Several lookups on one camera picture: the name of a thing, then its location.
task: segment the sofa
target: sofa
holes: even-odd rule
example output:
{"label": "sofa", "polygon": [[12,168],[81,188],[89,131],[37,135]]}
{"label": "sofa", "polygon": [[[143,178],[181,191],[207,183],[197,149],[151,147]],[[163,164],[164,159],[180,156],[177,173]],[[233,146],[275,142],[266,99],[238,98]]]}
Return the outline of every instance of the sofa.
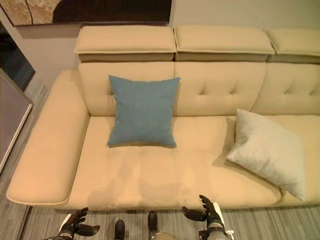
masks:
{"label": "sofa", "polygon": [[[320,31],[184,25],[85,26],[78,70],[56,78],[7,190],[56,209],[222,208],[320,203]],[[109,75],[181,77],[176,148],[106,145],[115,122]],[[303,144],[306,197],[226,159],[236,112],[264,115]]]}

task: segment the sofa armrest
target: sofa armrest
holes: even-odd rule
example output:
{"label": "sofa armrest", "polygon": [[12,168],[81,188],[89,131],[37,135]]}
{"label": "sofa armrest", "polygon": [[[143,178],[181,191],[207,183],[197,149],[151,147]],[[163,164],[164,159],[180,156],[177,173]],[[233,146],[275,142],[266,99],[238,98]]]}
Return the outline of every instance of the sofa armrest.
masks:
{"label": "sofa armrest", "polygon": [[80,86],[78,71],[62,71],[55,80],[8,187],[12,202],[68,201],[90,118]]}

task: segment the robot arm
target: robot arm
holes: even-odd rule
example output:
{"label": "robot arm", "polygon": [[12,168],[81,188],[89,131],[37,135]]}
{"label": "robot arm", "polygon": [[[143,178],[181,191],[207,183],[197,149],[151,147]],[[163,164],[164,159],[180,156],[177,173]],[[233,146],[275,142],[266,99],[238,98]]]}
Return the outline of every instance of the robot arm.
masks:
{"label": "robot arm", "polygon": [[87,213],[88,208],[86,207],[73,214],[68,214],[62,223],[58,235],[43,240],[73,240],[75,234],[87,237],[95,235],[100,229],[99,225],[90,226],[81,224],[86,220],[85,216]]}
{"label": "robot arm", "polygon": [[205,212],[190,210],[185,206],[182,208],[182,211],[190,220],[198,222],[206,221],[207,230],[199,231],[200,240],[229,240],[219,205],[212,203],[203,195],[199,197],[203,203]]}

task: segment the gray carpet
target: gray carpet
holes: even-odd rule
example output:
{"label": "gray carpet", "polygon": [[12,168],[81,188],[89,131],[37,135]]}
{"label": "gray carpet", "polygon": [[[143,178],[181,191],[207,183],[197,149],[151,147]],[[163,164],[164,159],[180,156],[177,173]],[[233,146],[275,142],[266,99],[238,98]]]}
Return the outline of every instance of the gray carpet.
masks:
{"label": "gray carpet", "polygon": [[[31,129],[39,116],[46,92],[33,107],[0,176],[0,240],[41,240],[56,235],[66,210],[32,207],[26,221],[26,206],[10,202],[6,191]],[[320,240],[320,205],[256,209],[223,209],[227,229],[236,240]],[[178,240],[197,240],[203,223],[186,219],[180,210],[157,211],[159,228]],[[111,240],[118,219],[126,224],[126,240],[147,240],[147,211],[89,211],[86,224],[101,226],[96,236],[77,240]]]}
{"label": "gray carpet", "polygon": [[[40,240],[57,234],[67,210],[34,207],[26,222],[22,240]],[[222,210],[227,229],[235,231],[236,240],[320,240],[320,206],[278,207]],[[159,229],[176,236],[177,240],[197,240],[205,225],[186,219],[180,210],[157,211]],[[100,225],[97,235],[77,240],[111,240],[114,225],[122,219],[127,240],[147,240],[148,212],[89,211],[86,224]]]}

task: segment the blue pillow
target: blue pillow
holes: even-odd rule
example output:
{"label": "blue pillow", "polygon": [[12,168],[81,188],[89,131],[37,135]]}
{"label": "blue pillow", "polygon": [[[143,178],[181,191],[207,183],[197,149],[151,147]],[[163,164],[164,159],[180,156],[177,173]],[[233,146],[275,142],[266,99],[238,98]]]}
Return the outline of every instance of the blue pillow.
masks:
{"label": "blue pillow", "polygon": [[180,77],[150,82],[111,75],[109,79],[116,106],[107,145],[143,143],[176,147],[171,125]]}

